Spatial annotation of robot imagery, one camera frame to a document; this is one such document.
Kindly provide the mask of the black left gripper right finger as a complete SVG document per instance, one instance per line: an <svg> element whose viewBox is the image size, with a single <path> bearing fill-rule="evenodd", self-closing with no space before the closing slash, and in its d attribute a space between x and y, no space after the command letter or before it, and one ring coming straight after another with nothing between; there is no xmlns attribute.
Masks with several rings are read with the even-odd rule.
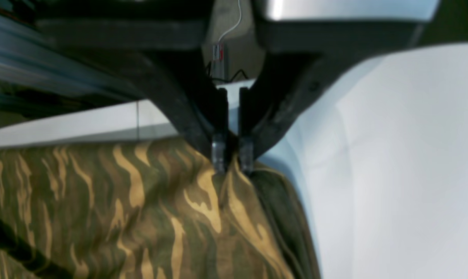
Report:
<svg viewBox="0 0 468 279"><path fill-rule="evenodd" d="M249 174L297 118L356 64L410 48L420 37L419 21L255 20L257 42L266 56L260 75L240 90L238 159Z"/></svg>

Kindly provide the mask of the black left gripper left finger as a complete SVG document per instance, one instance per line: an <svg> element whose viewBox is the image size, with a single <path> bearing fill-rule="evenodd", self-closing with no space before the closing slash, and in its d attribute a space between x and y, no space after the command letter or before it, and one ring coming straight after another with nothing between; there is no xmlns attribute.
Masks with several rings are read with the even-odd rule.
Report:
<svg viewBox="0 0 468 279"><path fill-rule="evenodd" d="M208 19L40 19L59 46L104 49L124 62L121 73L170 120L217 173L229 163L228 102L204 70Z"/></svg>

